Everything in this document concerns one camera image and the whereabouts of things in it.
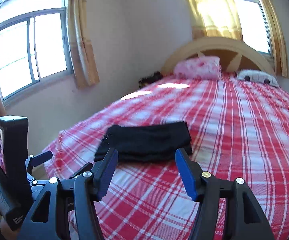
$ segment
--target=metal screw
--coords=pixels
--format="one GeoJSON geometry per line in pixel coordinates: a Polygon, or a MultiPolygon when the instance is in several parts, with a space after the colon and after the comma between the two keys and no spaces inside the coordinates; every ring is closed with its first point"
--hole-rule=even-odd
{"type": "Polygon", "coordinates": [[[58,178],[57,178],[57,177],[52,177],[52,178],[49,179],[49,182],[50,182],[51,184],[54,184],[54,183],[56,183],[57,181],[58,181],[58,178]]]}
{"type": "Polygon", "coordinates": [[[211,177],[211,173],[209,171],[204,171],[202,173],[202,177],[205,177],[205,178],[210,178],[211,177]]]}
{"type": "Polygon", "coordinates": [[[239,184],[243,184],[244,183],[244,179],[243,178],[237,178],[236,181],[239,184]]]}
{"type": "Polygon", "coordinates": [[[91,177],[92,172],[91,171],[85,171],[84,173],[82,173],[83,177],[91,177]]]}

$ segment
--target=black clamp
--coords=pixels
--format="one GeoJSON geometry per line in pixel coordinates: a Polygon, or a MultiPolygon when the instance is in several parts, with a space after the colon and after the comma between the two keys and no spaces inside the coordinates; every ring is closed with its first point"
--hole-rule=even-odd
{"type": "Polygon", "coordinates": [[[190,240],[214,238],[220,198],[226,198],[223,240],[274,240],[270,224],[243,178],[217,179],[191,161],[183,148],[176,151],[175,162],[188,196],[200,202],[190,240]]]}
{"type": "Polygon", "coordinates": [[[87,163],[70,179],[52,177],[34,181],[33,187],[43,188],[24,219],[17,239],[70,239],[68,211],[73,209],[80,240],[104,239],[94,201],[100,201],[107,194],[117,162],[118,152],[110,148],[102,161],[94,166],[87,163]]]}

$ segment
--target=bed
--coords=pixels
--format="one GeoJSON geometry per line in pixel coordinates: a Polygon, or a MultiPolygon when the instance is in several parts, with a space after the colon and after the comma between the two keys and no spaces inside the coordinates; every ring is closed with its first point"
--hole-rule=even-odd
{"type": "MultiPolygon", "coordinates": [[[[234,71],[270,64],[246,44],[202,38],[178,49],[166,76],[77,123],[45,150],[48,176],[68,178],[92,162],[106,130],[186,121],[192,160],[221,179],[242,177],[259,201],[276,239],[289,237],[289,94],[268,85],[238,81],[234,71]],[[201,55],[221,59],[222,78],[185,80],[170,75],[180,60],[201,55]]],[[[95,203],[105,239],[187,239],[198,209],[187,196],[174,161],[118,164],[107,195],[95,203]]],[[[225,203],[220,201],[215,239],[221,239],[225,203]]],[[[75,227],[74,213],[69,214],[75,227]]]]}

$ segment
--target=pink pillow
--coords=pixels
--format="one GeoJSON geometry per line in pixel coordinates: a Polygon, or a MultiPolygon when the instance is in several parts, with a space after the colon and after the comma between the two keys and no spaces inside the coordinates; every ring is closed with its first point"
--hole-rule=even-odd
{"type": "Polygon", "coordinates": [[[186,79],[217,79],[221,78],[220,59],[216,56],[203,56],[180,61],[173,74],[186,79]]]}

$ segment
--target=white pillow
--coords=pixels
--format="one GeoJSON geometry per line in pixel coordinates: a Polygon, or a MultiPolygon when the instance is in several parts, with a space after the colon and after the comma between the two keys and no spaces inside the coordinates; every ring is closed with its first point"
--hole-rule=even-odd
{"type": "Polygon", "coordinates": [[[251,70],[251,69],[241,70],[238,73],[238,80],[267,84],[276,88],[279,87],[278,81],[274,76],[271,76],[270,74],[259,70],[251,70]]]}

